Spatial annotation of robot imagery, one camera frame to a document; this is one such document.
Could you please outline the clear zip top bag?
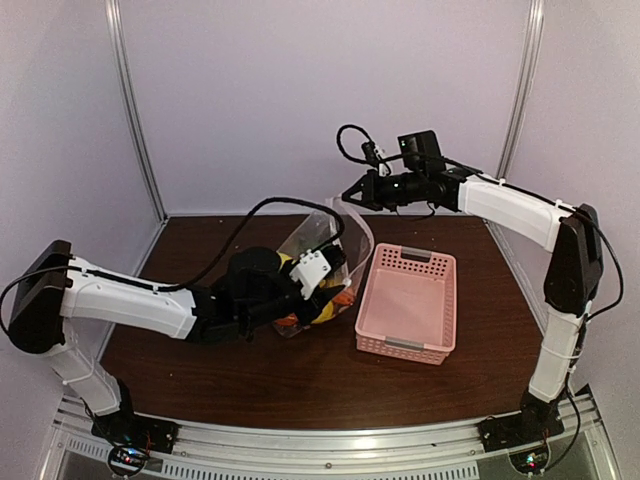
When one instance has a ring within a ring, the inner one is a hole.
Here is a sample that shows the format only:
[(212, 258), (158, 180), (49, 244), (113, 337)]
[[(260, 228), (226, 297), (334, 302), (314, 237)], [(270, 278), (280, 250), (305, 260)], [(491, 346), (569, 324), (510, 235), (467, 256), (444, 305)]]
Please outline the clear zip top bag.
[[(335, 241), (335, 244), (343, 249), (346, 261), (336, 272), (323, 280), (321, 286), (334, 287), (342, 284), (343, 289), (351, 286), (356, 294), (355, 304), (365, 267), (375, 246), (374, 236), (368, 224), (353, 205), (344, 203), (339, 197), (327, 199), (326, 205), (336, 211), (344, 221), (345, 230)], [(293, 230), (277, 251), (297, 258), (336, 232), (335, 219), (322, 211), (314, 210)], [(349, 310), (354, 304), (350, 307), (338, 306), (339, 313), (336, 317)], [(293, 327), (281, 327), (276, 325), (274, 321), (272, 325), (282, 337), (292, 338), (304, 330), (321, 324), (313, 325), (311, 323), (309, 326), (302, 326), (298, 322)]]

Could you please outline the orange green toy carrot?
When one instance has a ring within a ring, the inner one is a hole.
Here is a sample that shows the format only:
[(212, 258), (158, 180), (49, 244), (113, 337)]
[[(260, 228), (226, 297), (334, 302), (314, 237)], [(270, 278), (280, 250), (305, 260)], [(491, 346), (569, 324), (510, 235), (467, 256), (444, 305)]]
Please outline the orange green toy carrot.
[(354, 304), (356, 294), (351, 286), (345, 287), (333, 298), (333, 302), (339, 307), (350, 307)]

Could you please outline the yellow toy banana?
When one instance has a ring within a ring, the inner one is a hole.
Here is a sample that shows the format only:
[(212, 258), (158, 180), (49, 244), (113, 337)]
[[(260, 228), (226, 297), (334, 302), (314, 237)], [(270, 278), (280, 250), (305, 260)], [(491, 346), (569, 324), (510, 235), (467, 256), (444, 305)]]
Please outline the yellow toy banana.
[(279, 271), (284, 274), (289, 274), (299, 263), (299, 259), (296, 257), (291, 257), (288, 254), (278, 252), (278, 256), (280, 258), (280, 268)]

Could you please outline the orange toy tangerine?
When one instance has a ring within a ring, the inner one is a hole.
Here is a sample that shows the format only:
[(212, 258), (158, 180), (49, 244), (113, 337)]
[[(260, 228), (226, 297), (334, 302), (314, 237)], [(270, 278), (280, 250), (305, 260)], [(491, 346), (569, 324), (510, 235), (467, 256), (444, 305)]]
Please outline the orange toy tangerine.
[(295, 314), (290, 314), (284, 318), (276, 320), (275, 324), (281, 327), (293, 327), (298, 324), (298, 318)]

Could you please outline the yellow toy lemon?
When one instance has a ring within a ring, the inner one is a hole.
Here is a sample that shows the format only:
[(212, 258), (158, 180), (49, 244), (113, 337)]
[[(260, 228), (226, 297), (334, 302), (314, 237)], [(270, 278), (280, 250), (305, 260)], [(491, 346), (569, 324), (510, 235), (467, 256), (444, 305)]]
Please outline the yellow toy lemon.
[(339, 307), (332, 301), (330, 301), (322, 310), (320, 315), (312, 322), (313, 325), (318, 325), (332, 320), (339, 313)]

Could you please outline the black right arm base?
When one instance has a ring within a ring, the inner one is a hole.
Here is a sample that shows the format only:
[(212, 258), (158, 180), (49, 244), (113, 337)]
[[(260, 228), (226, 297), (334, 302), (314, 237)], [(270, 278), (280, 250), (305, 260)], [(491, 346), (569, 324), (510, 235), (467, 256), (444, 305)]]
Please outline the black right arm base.
[(560, 393), (544, 401), (525, 390), (520, 410), (502, 417), (489, 416), (477, 424), (485, 452), (512, 449), (530, 443), (542, 442), (565, 431), (558, 405), (566, 395), (563, 385)]

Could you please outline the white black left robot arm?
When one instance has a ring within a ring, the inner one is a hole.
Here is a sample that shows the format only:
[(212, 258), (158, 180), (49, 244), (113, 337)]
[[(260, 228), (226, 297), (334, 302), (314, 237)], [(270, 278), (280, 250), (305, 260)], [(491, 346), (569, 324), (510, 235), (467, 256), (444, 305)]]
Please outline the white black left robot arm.
[(217, 345), (248, 338), (289, 315), (311, 324), (343, 289), (328, 281), (334, 269), (327, 249), (286, 260), (274, 250), (252, 247), (233, 255), (210, 287), (169, 285), (99, 268), (58, 240), (9, 284), (16, 294), (3, 329), (17, 349), (48, 359), (84, 401), (97, 428), (133, 444), (144, 424), (128, 388), (83, 351), (66, 320), (96, 319)]

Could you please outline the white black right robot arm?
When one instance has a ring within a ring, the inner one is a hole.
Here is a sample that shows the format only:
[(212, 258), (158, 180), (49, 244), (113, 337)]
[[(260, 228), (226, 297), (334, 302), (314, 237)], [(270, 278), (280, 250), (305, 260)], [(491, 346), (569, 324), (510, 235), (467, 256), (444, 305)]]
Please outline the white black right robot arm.
[(603, 274), (602, 246), (595, 210), (545, 200), (443, 156), (434, 131), (399, 137), (397, 159), (404, 172), (392, 173), (390, 158), (367, 139), (358, 164), (367, 168), (341, 195), (371, 210), (395, 211), (428, 203), (472, 215), (533, 241), (551, 255), (544, 280), (547, 323), (534, 373), (523, 394), (512, 430), (519, 440), (535, 440), (551, 424), (561, 395), (581, 354), (592, 302)]

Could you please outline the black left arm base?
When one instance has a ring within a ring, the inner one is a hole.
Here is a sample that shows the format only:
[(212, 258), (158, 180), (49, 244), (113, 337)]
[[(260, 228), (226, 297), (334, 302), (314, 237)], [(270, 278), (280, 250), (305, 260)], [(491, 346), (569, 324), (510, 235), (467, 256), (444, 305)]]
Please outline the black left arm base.
[(179, 426), (174, 421), (136, 414), (130, 391), (122, 380), (117, 380), (121, 401), (118, 409), (108, 415), (92, 417), (91, 433), (117, 445), (141, 451), (171, 454)]

